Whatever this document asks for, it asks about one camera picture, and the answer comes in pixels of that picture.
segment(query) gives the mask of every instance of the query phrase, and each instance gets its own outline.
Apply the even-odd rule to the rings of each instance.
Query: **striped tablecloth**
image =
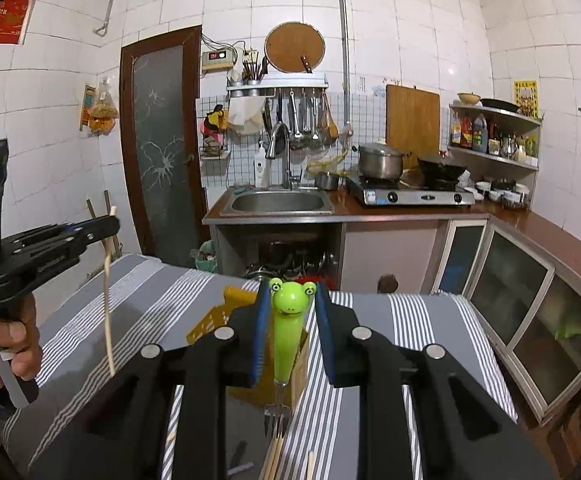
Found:
[[[52,453],[58,433],[109,378],[104,342],[101,276],[77,291],[40,327],[44,359],[39,399],[18,411],[4,427],[4,445],[23,474],[53,478]],[[139,255],[125,256],[110,270],[114,360],[122,367],[147,343],[166,350],[183,346],[186,334],[223,302],[226,286],[256,290],[258,282],[171,267]],[[361,324],[395,344],[421,350],[445,346],[512,417],[515,409],[493,352],[472,307],[460,296],[331,293],[335,303],[355,310]],[[334,389],[323,370],[319,335],[311,307],[309,378],[284,440],[276,480],[303,479],[309,450],[317,456],[315,478],[353,480],[357,476],[359,389]],[[178,389],[171,426],[176,425]],[[413,476],[422,477],[410,391],[395,392],[407,406]],[[162,478],[170,477],[172,444],[167,445]]]

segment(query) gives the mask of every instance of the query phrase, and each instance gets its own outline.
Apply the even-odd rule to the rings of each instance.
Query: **plastic bag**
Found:
[[[94,134],[109,134],[120,116],[112,100],[109,78],[104,77],[97,87],[93,106],[90,109],[88,126]]]

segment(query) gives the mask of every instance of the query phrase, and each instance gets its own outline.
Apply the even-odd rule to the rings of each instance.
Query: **pot lid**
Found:
[[[375,155],[384,156],[403,156],[402,152],[392,148],[387,144],[382,144],[381,142],[368,142],[366,144],[360,144],[360,152],[374,153]]]

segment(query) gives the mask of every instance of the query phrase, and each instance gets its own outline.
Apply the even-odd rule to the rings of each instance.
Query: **glass cabinet door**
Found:
[[[547,404],[581,371],[581,297],[559,277],[513,352]]]
[[[461,294],[469,279],[473,262],[479,250],[485,225],[458,225],[453,233],[451,250],[440,280],[438,290]]]
[[[504,344],[528,313],[548,269],[497,232],[471,302]]]

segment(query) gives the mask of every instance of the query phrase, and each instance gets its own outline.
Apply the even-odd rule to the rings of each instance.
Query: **kitchen counter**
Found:
[[[349,194],[339,200],[336,191],[328,196],[333,205],[333,214],[324,215],[253,215],[222,216],[221,211],[230,193],[224,195],[206,214],[203,224],[211,226],[244,224],[310,224],[310,223],[350,223],[350,222],[395,222],[417,220],[469,220],[491,219],[503,227],[512,228],[517,233],[539,245],[581,277],[581,241],[560,227],[532,211],[504,209],[490,200],[477,202],[471,207],[412,207],[378,206],[364,207]]]

